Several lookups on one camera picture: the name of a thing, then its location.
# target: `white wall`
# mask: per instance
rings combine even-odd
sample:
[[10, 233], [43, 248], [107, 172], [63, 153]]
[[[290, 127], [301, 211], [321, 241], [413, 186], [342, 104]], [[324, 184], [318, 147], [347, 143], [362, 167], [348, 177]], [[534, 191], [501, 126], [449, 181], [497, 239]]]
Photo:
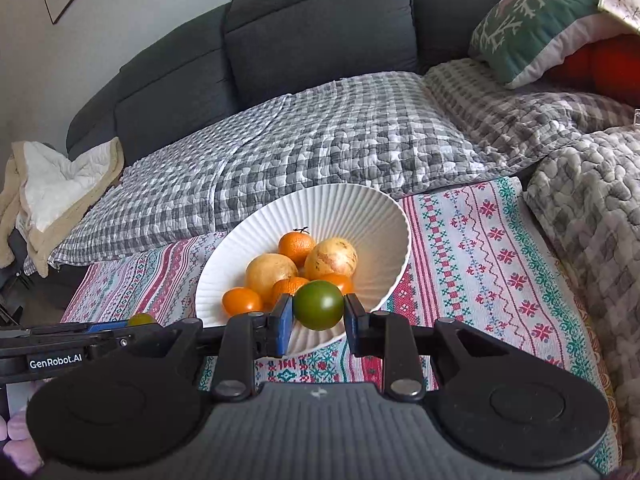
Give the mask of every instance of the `white wall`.
[[227, 1], [74, 0], [52, 25], [44, 0], [0, 0], [0, 135], [66, 153], [71, 119], [123, 64]]

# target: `gray plaid quilt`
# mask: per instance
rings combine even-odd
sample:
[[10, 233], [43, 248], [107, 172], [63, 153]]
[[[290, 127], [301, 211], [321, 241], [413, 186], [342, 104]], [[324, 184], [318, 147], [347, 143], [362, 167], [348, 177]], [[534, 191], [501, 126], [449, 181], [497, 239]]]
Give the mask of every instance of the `gray plaid quilt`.
[[608, 98], [535, 83], [506, 90], [463, 59], [426, 76], [377, 73], [285, 95], [138, 161], [49, 262], [87, 265], [229, 230], [302, 187], [400, 198], [509, 176], [582, 133], [631, 124]]
[[640, 127], [551, 153], [525, 199], [585, 295], [620, 411], [623, 461], [640, 467]]

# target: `beige blanket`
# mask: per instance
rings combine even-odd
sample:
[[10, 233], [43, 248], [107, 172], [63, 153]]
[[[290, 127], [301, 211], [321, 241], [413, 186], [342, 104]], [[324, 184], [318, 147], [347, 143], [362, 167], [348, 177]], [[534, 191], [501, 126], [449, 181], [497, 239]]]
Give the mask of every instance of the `beige blanket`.
[[14, 260], [8, 237], [20, 218], [27, 249], [46, 277], [51, 251], [114, 184], [124, 167], [116, 137], [71, 162], [39, 142], [14, 142], [0, 194], [0, 269]]

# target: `metal screw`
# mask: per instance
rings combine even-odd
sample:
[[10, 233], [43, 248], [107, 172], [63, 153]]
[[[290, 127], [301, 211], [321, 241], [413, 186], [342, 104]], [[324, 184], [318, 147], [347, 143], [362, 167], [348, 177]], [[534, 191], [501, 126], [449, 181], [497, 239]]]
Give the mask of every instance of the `metal screw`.
[[241, 396], [245, 390], [246, 390], [246, 386], [244, 386], [244, 383], [241, 383], [240, 381], [236, 381], [233, 379], [220, 381], [214, 388], [214, 391], [219, 396], [229, 397], [231, 399], [233, 397]]
[[391, 383], [391, 390], [400, 397], [415, 397], [422, 390], [422, 385], [413, 379], [398, 379]]

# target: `red pillow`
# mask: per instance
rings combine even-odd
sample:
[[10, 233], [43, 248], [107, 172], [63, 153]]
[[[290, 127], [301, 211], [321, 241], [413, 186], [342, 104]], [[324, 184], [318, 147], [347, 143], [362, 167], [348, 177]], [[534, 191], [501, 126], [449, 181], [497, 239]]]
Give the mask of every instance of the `red pillow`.
[[557, 84], [568, 85], [586, 92], [593, 91], [591, 53], [594, 44], [588, 43], [575, 53], [565, 57], [564, 63], [547, 70], [545, 77]]
[[625, 34], [592, 46], [595, 91], [640, 108], [640, 36]]

